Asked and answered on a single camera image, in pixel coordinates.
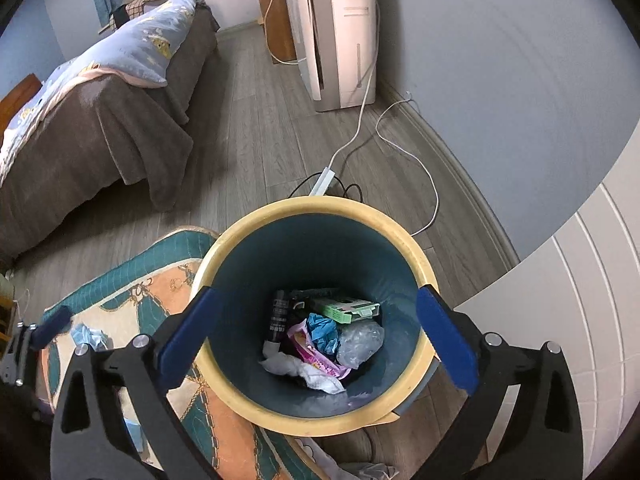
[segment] patterned rug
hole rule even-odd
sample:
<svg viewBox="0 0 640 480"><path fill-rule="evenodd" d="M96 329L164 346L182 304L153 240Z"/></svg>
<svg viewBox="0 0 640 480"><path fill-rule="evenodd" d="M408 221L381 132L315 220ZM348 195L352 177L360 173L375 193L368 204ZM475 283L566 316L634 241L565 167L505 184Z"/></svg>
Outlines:
<svg viewBox="0 0 640 480"><path fill-rule="evenodd" d="M153 334L168 315L186 307L195 273L216 237L202 228L179 228L83 285L44 316L66 304L74 314L72 324L83 322L103 330L110 339L109 348L125 346L139 333ZM53 406L75 348L70 328L71 324L42 352ZM124 415L137 421L125 390L120 397ZM224 480L328 480L293 438L258 428L231 411L195 366L182 386L167 397L190 437ZM145 447L142 458L160 467L153 450Z"/></svg>

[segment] wooden bed frame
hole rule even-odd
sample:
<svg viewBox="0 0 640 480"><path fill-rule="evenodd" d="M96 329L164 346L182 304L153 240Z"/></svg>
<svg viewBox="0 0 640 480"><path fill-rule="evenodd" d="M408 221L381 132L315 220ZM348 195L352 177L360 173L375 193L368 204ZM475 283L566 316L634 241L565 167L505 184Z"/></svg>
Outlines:
<svg viewBox="0 0 640 480"><path fill-rule="evenodd" d="M11 119L40 91L40 88L42 88L40 80L35 74L29 74L0 101L0 146L4 139L4 131Z"/></svg>

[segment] gray laminate flooring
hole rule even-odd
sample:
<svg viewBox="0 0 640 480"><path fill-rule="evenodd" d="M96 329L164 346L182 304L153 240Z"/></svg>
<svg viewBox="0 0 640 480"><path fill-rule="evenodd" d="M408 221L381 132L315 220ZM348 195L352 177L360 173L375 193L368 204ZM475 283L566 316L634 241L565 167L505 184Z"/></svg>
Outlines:
<svg viewBox="0 0 640 480"><path fill-rule="evenodd" d="M145 182L120 182L69 214L47 240L17 261L17 297L30 291L28 321L176 226L222 232L252 210L286 198L353 135L359 110L316 113L297 67L271 63L260 27L223 32L219 39L188 110L185 129L194 149L175 208L156 212ZM413 232L431 217L434 195L417 164L374 137L376 118L385 107L378 101L366 108L360 137L334 169L345 184L362 186L367 204ZM440 213L417 241L441 294L456 306L503 275L508 264L464 189L420 133L393 112L381 131L420 156L433 173ZM385 462L399 468L399 480L404 480L434 449L464 398L440 370L397 422L319 441L338 462Z"/></svg>

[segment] pink snack package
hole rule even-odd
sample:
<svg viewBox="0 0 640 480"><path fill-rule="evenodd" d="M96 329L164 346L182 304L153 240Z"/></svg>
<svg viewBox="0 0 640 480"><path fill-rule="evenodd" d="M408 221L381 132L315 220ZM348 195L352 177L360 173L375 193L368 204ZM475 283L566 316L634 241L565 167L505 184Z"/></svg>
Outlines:
<svg viewBox="0 0 640 480"><path fill-rule="evenodd" d="M316 349L306 328L306 319L289 328L287 336L291 339L300 358L325 374L337 379L343 379L351 371L351 368L332 362Z"/></svg>

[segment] brown blanket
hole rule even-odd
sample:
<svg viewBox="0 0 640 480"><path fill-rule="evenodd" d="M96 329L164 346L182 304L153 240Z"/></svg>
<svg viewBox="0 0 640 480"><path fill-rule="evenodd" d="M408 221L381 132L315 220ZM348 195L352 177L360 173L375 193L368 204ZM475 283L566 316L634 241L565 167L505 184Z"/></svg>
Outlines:
<svg viewBox="0 0 640 480"><path fill-rule="evenodd" d="M174 206L193 145L180 125L218 28L209 9L196 10L165 88L107 75L77 86L47 115L0 187L0 269L120 178L146 178L156 208Z"/></svg>

